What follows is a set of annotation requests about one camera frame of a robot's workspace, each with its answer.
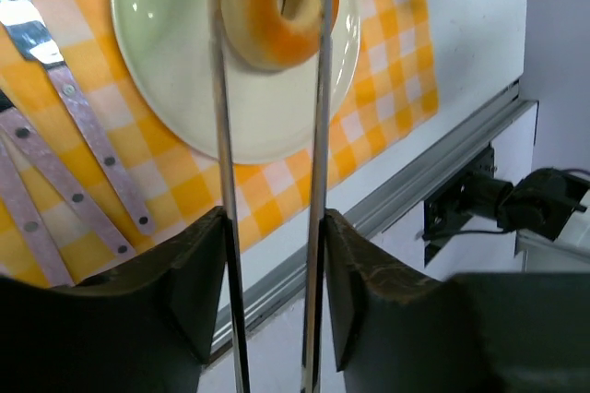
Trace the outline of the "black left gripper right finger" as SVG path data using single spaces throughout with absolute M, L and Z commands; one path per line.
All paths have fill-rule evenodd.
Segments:
M 324 220 L 336 368 L 349 392 L 585 392 L 585 273 L 439 281 Z

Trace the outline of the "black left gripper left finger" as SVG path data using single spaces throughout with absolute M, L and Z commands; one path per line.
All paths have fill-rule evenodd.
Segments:
M 223 212 L 74 287 L 1 280 L 5 392 L 194 392 L 225 268 Z

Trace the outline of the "orange ring donut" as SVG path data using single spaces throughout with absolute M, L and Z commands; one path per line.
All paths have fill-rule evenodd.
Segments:
M 285 70 L 319 50 L 323 0 L 220 0 L 220 7 L 231 48 L 252 68 Z M 338 9 L 332 0 L 332 23 Z

